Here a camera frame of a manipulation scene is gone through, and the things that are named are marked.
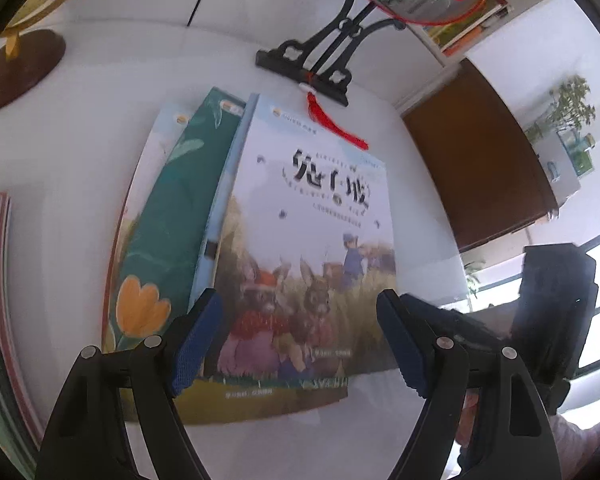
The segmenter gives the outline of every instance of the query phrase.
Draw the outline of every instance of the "blue rubber pad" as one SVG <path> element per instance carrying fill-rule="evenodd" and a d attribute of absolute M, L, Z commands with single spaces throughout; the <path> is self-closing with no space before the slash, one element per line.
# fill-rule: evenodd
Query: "blue rubber pad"
<path fill-rule="evenodd" d="M 171 389 L 174 396 L 179 396 L 185 388 L 193 384 L 200 370 L 202 359 L 209 350 L 221 322 L 222 300 L 214 292 L 184 339 L 173 361 Z"/>
<path fill-rule="evenodd" d="M 376 301 L 376 316 L 384 337 L 394 353 L 404 382 L 408 387 L 416 390 L 419 396 L 426 398 L 429 385 L 425 375 L 424 357 L 384 292 Z"/>

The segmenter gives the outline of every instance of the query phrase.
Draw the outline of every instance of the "globe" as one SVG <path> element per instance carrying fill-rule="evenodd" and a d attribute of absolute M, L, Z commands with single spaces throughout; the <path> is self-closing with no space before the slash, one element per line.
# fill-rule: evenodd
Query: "globe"
<path fill-rule="evenodd" d="M 1 33 L 0 108 L 42 81 L 60 62 L 66 44 L 62 36 L 43 28 L 22 32 L 48 16 L 66 0 L 27 0 Z"/>

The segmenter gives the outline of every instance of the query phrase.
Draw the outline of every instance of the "red tassel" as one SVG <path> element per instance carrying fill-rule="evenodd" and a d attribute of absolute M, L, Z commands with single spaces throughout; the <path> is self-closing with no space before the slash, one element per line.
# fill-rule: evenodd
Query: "red tassel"
<path fill-rule="evenodd" d="M 321 126 L 324 126 L 328 130 L 331 130 L 334 134 L 342 137 L 343 139 L 348 140 L 351 144 L 355 144 L 361 150 L 367 151 L 369 149 L 369 145 L 366 143 L 366 140 L 360 139 L 349 132 L 345 132 L 341 127 L 334 123 L 322 109 L 312 92 L 307 92 L 306 100 L 309 105 L 309 117 L 311 117 L 313 121 Z"/>

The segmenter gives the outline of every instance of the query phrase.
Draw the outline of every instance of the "stacked books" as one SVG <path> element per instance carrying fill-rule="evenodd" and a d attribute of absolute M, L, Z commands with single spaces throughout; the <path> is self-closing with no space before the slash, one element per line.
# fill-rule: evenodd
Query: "stacked books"
<path fill-rule="evenodd" d="M 375 314 L 395 286 L 382 162 L 262 96 L 165 106 L 112 247 L 104 349 L 164 332 L 208 286 L 224 324 L 176 398 L 184 424 L 325 406 L 395 367 Z"/>
<path fill-rule="evenodd" d="M 512 11 L 506 0 L 484 0 L 482 4 L 462 20 L 448 25 L 424 27 L 429 37 L 445 56 L 474 44 L 484 32 L 505 19 Z"/>
<path fill-rule="evenodd" d="M 6 290 L 11 199 L 0 192 L 0 446 L 27 479 L 35 472 L 42 426 L 33 410 L 13 344 Z"/>

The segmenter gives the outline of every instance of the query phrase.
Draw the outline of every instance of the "white table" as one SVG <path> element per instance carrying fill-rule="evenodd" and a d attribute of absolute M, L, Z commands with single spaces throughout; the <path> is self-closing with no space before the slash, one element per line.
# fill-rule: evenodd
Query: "white table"
<path fill-rule="evenodd" d="M 298 86 L 254 65 L 259 48 L 195 28 L 149 22 L 55 27 L 66 56 L 0 110 L 0 188 L 13 198 L 8 292 L 27 387 L 48 419 L 78 352 L 100 343 L 109 253 L 125 193 L 160 104 L 197 107 L 212 86 L 262 92 L 297 112 Z M 426 167 L 394 108 L 355 84 L 349 108 L 319 100 L 386 163 L 398 292 L 432 302 L 466 291 L 462 263 Z M 386 477 L 422 401 L 397 371 L 360 377 L 342 402 L 301 415 L 193 428 L 211 476 Z M 131 431 L 134 448 L 138 435 Z M 149 463 L 139 452 L 139 465 Z"/>

